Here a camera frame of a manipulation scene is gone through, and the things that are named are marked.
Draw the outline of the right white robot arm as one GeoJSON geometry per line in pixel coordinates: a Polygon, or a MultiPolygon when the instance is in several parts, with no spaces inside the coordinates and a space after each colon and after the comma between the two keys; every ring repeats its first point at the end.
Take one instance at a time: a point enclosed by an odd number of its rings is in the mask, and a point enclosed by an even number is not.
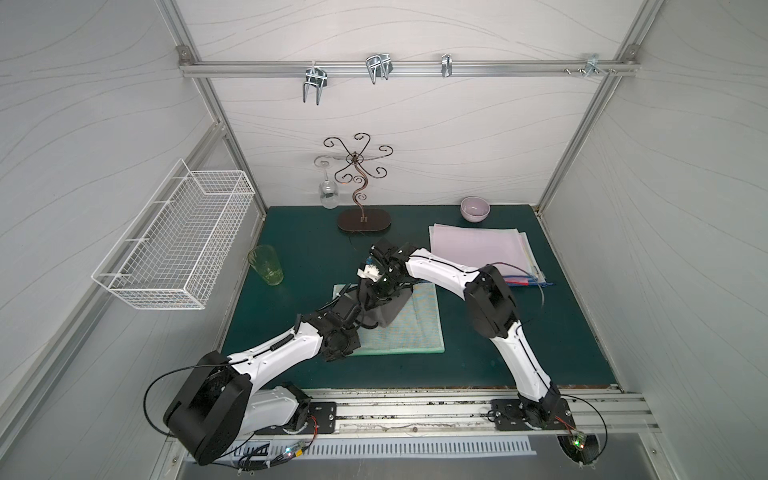
{"type": "Polygon", "coordinates": [[[387,305],[419,282],[432,283],[465,302],[475,331],[501,354],[518,391],[520,409],[532,423],[549,420],[561,394],[525,336],[512,291],[494,263],[470,267],[409,244],[383,239],[370,248],[358,270],[359,298],[369,312],[387,305]]]}

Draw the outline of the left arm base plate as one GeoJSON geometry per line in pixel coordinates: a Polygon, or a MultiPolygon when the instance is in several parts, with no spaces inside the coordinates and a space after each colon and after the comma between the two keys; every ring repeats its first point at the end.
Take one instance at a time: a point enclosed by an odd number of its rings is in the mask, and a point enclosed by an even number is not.
{"type": "Polygon", "coordinates": [[[336,413],[336,402],[315,400],[300,402],[296,412],[286,424],[262,428],[256,432],[256,435],[309,435],[315,431],[319,434],[331,434],[335,432],[336,413]]]}

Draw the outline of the grey microfibre cloth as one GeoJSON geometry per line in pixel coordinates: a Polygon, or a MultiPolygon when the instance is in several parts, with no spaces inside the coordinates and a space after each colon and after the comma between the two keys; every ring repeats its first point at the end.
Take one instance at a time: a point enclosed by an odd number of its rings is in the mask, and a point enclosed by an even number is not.
{"type": "Polygon", "coordinates": [[[392,299],[367,311],[362,320],[366,329],[387,328],[413,295],[412,288],[399,291],[392,299]]]}

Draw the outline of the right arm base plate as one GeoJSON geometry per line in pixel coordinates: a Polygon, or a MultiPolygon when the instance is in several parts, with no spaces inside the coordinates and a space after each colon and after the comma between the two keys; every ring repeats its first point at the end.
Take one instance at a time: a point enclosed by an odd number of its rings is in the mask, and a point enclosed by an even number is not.
{"type": "Polygon", "coordinates": [[[534,419],[527,412],[519,398],[492,399],[485,418],[497,431],[557,431],[567,432],[576,427],[571,409],[565,399],[559,399],[550,411],[548,420],[534,419]]]}

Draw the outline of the pink mesh document bag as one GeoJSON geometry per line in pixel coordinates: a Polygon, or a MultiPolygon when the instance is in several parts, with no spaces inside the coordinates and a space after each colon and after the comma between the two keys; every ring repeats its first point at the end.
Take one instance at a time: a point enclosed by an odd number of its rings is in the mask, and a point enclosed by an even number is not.
{"type": "Polygon", "coordinates": [[[512,237],[515,258],[513,264],[525,270],[535,281],[541,282],[545,280],[543,271],[540,269],[533,254],[527,234],[513,230],[512,237]]]}

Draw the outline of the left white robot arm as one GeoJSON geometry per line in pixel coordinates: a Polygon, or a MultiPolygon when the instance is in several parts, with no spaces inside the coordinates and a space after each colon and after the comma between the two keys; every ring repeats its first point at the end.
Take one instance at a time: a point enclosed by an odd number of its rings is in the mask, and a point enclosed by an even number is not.
{"type": "Polygon", "coordinates": [[[168,434],[201,466],[224,456],[244,431],[268,426],[299,428],[309,397],[294,386],[261,388],[319,354],[344,358],[360,346],[358,330],[368,311],[341,294],[294,325],[249,350],[226,356],[214,350],[188,368],[190,374],[163,414],[168,434]]]}

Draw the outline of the green mesh document bag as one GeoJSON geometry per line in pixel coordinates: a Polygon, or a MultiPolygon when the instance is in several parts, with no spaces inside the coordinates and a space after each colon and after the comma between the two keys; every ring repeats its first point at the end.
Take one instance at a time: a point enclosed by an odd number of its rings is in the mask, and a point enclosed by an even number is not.
{"type": "Polygon", "coordinates": [[[435,285],[420,283],[393,322],[358,331],[360,347],[352,356],[441,354],[445,351],[435,285]]]}

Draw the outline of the clear blue-zip document bag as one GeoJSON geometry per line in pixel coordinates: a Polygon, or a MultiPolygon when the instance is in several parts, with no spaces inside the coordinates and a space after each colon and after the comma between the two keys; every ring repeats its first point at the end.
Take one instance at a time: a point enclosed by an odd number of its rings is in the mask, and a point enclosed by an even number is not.
{"type": "Polygon", "coordinates": [[[512,231],[517,229],[461,228],[435,224],[429,227],[430,251],[439,257],[468,267],[483,267],[503,262],[497,268],[505,275],[516,275],[521,267],[513,264],[512,231]]]}

